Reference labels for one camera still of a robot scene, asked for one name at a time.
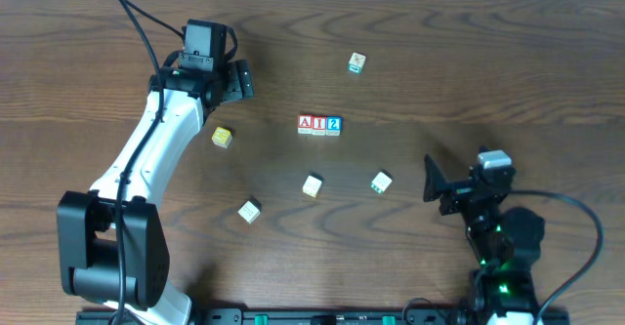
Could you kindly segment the red letter A block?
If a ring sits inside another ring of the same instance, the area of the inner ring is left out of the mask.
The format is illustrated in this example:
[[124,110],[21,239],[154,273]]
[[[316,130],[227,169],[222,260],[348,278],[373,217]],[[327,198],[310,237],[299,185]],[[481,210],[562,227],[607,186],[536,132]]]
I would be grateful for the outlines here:
[[313,133],[313,116],[300,114],[298,116],[297,131],[301,135],[311,135]]

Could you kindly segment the red letter I block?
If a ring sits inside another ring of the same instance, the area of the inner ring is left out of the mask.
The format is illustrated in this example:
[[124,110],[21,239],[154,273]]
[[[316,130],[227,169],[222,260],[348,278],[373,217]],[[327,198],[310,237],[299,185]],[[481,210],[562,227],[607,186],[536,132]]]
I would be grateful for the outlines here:
[[312,118],[312,134],[314,136],[325,136],[327,131],[327,118],[325,116],[314,116]]

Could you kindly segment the blue number 2 block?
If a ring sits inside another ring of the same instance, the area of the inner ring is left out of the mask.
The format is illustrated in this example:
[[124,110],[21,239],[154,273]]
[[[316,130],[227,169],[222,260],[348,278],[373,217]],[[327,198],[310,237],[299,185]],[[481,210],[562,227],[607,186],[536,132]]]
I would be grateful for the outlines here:
[[326,118],[326,135],[340,136],[343,128],[342,118],[339,116],[328,116]]

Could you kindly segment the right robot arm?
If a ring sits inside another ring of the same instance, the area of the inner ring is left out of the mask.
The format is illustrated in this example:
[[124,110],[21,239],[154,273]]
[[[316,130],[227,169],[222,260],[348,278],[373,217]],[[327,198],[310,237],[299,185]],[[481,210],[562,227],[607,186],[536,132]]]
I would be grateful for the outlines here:
[[530,324],[539,310],[532,265],[541,255],[543,218],[524,207],[505,212],[516,169],[502,150],[479,150],[469,176],[448,181],[431,155],[424,157],[424,200],[437,201],[443,216],[459,214],[479,263],[469,293],[451,316],[453,324]]

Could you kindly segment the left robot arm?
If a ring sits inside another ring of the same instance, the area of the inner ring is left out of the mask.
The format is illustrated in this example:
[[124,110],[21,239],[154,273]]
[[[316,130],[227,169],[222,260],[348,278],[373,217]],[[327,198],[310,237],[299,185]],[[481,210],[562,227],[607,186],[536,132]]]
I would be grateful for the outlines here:
[[123,149],[86,192],[57,208],[62,289],[113,308],[113,322],[189,324],[191,298],[169,279],[158,209],[178,162],[222,103],[254,95],[249,63],[236,58],[231,27],[189,20],[184,47],[156,68],[146,109]]

